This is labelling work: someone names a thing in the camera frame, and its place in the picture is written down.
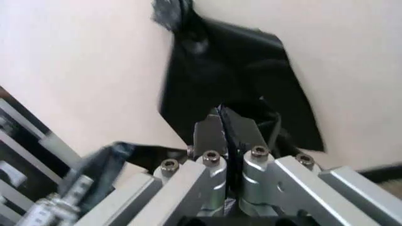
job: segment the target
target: beige wall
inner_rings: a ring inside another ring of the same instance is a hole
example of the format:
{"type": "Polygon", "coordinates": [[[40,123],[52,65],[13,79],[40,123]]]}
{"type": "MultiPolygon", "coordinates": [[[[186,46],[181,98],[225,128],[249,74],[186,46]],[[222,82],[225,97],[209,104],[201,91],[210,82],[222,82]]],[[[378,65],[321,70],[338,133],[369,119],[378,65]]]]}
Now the beige wall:
{"type": "MultiPolygon", "coordinates": [[[[402,1],[197,0],[275,33],[314,108],[325,165],[402,160],[402,1]]],[[[185,147],[157,113],[172,36],[149,0],[0,0],[0,84],[84,155],[114,140],[185,147]]]]}

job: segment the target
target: black fabric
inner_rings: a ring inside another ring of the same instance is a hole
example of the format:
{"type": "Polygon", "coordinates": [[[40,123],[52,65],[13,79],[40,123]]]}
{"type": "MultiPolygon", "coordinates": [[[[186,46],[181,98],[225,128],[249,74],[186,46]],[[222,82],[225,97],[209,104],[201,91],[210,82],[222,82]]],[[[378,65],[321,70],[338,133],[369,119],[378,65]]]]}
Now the black fabric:
{"type": "Polygon", "coordinates": [[[263,96],[297,146],[323,150],[310,104],[276,36],[202,19],[192,9],[181,15],[185,21],[173,30],[160,113],[188,145],[194,124],[211,108],[263,96]]]}

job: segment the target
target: white wall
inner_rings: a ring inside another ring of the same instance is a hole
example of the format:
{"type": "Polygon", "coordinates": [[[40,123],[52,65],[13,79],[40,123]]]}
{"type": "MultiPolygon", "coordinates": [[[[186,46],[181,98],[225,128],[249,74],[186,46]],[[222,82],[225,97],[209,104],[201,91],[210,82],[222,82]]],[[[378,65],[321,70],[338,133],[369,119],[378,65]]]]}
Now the white wall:
{"type": "MultiPolygon", "coordinates": [[[[402,161],[402,1],[197,0],[284,43],[328,166],[402,161]]],[[[0,84],[80,154],[114,140],[185,147],[156,110],[172,36],[150,0],[0,0],[0,84]]]]}

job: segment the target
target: hex socket screw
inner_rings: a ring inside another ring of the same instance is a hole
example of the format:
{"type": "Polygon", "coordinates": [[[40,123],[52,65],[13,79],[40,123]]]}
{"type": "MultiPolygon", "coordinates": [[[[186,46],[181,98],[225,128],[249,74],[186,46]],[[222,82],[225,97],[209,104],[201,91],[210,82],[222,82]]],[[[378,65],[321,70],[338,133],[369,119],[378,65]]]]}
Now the hex socket screw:
{"type": "Polygon", "coordinates": [[[299,153],[296,155],[295,159],[303,166],[307,167],[309,170],[313,170],[315,161],[314,158],[312,158],[310,155],[299,153]]]}
{"type": "Polygon", "coordinates": [[[176,159],[166,159],[161,163],[161,173],[165,177],[171,177],[179,169],[179,166],[176,159]]]}
{"type": "Polygon", "coordinates": [[[268,148],[264,146],[254,146],[251,149],[251,156],[257,161],[267,161],[269,156],[268,148]]]}
{"type": "Polygon", "coordinates": [[[209,150],[202,155],[202,163],[207,167],[214,167],[219,165],[220,155],[218,152],[209,150]]]}

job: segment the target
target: metal bar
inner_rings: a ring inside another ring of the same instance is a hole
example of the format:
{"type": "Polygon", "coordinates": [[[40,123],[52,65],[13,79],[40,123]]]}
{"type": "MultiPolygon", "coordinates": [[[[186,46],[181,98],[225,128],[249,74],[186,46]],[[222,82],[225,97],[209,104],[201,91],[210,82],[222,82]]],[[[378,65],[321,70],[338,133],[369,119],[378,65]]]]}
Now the metal bar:
{"type": "Polygon", "coordinates": [[[42,133],[36,126],[34,126],[29,120],[27,120],[23,115],[21,115],[16,109],[14,109],[9,103],[4,99],[0,99],[0,108],[11,116],[15,121],[17,121],[21,126],[34,134],[37,138],[42,139],[46,135],[42,133]]]}
{"type": "Polygon", "coordinates": [[[45,164],[35,158],[35,156],[33,156],[29,151],[27,151],[24,147],[22,147],[19,143],[9,137],[2,130],[0,130],[0,140],[3,141],[11,149],[13,149],[17,154],[26,159],[30,164],[39,169],[43,174],[52,179],[54,182],[56,182],[57,184],[61,182],[61,178],[56,173],[54,173],[45,164]]]}
{"type": "Polygon", "coordinates": [[[81,218],[75,226],[127,225],[161,187],[160,180],[143,173],[135,174],[81,218]]]}
{"type": "Polygon", "coordinates": [[[349,167],[319,177],[381,225],[402,225],[402,201],[349,167]]]}
{"type": "Polygon", "coordinates": [[[291,156],[258,162],[248,151],[244,161],[249,183],[243,198],[250,203],[278,206],[288,215],[307,212],[320,225],[378,225],[291,156]]]}
{"type": "Polygon", "coordinates": [[[15,205],[19,206],[25,211],[33,205],[33,202],[19,193],[16,189],[8,185],[3,180],[0,180],[0,192],[1,195],[5,196],[8,200],[12,201],[15,205]]]}
{"type": "Polygon", "coordinates": [[[186,161],[128,225],[170,226],[183,216],[197,215],[210,198],[209,180],[204,165],[186,161]]]}
{"type": "Polygon", "coordinates": [[[12,222],[14,222],[14,224],[16,224],[19,219],[21,219],[21,215],[14,212],[14,210],[10,209],[2,203],[0,203],[0,215],[3,215],[5,218],[11,220],[12,222]]]}

